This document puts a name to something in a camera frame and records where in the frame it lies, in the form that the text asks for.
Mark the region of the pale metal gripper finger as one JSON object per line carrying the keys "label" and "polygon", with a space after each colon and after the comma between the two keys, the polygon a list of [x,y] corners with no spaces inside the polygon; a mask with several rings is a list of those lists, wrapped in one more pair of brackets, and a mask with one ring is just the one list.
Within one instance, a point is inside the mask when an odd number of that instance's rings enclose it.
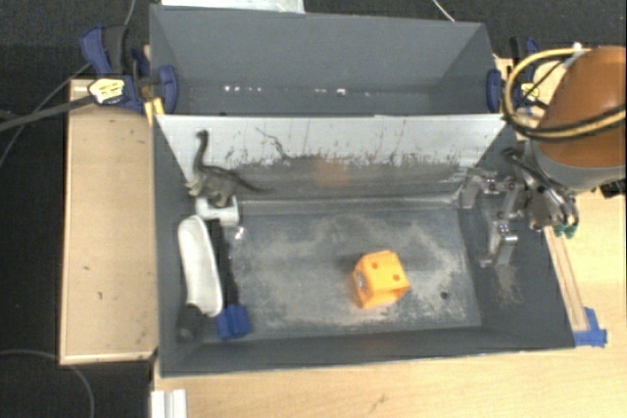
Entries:
{"label": "pale metal gripper finger", "polygon": [[500,175],[491,169],[471,168],[458,192],[458,206],[461,209],[472,209],[480,194],[499,195],[514,187],[515,179],[511,175]]}
{"label": "pale metal gripper finger", "polygon": [[479,256],[482,268],[509,266],[516,250],[518,236],[508,222],[494,221],[489,226],[486,252]]}

